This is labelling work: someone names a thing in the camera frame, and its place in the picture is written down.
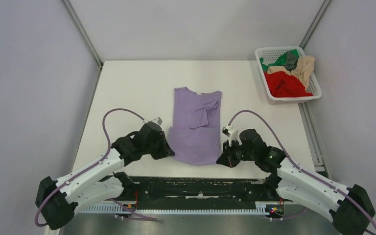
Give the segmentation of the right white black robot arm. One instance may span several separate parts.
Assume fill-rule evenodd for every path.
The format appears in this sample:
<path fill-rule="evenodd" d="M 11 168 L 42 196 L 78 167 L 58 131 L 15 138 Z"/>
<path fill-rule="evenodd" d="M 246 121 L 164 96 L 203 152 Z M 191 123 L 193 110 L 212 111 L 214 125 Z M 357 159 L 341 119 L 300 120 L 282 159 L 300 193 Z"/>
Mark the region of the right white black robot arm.
<path fill-rule="evenodd" d="M 269 173 L 263 194 L 301 204 L 330 221 L 342 235 L 362 235 L 372 224 L 376 211 L 365 188 L 332 181 L 287 157 L 279 148 L 267 145 L 255 129 L 241 133 L 226 126 L 228 140 L 217 164 L 233 168 L 241 161 L 251 161 Z"/>

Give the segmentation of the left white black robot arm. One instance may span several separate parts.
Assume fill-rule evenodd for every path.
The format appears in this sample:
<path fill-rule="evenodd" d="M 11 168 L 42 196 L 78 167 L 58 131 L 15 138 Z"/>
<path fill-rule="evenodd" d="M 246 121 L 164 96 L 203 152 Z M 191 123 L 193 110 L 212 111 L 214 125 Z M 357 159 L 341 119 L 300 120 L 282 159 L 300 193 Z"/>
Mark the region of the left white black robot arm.
<path fill-rule="evenodd" d="M 35 200 L 35 218 L 42 216 L 45 222 L 36 225 L 58 230 L 90 205 L 118 197 L 131 198 L 133 183 L 120 170 L 143 155 L 155 160 L 174 156 L 157 121 L 146 122 L 140 130 L 118 138 L 105 154 L 84 167 L 55 180 L 49 176 L 42 179 Z"/>

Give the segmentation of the purple t shirt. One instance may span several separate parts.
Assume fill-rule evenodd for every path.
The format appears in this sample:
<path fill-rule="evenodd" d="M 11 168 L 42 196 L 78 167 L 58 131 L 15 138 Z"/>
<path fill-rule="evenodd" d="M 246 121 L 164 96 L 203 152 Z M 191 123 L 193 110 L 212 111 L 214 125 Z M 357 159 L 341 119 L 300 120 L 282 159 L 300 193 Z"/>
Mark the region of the purple t shirt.
<path fill-rule="evenodd" d="M 221 91 L 174 89 L 173 123 L 167 139 L 175 160 L 189 165 L 216 163 L 221 154 L 221 100 Z"/>

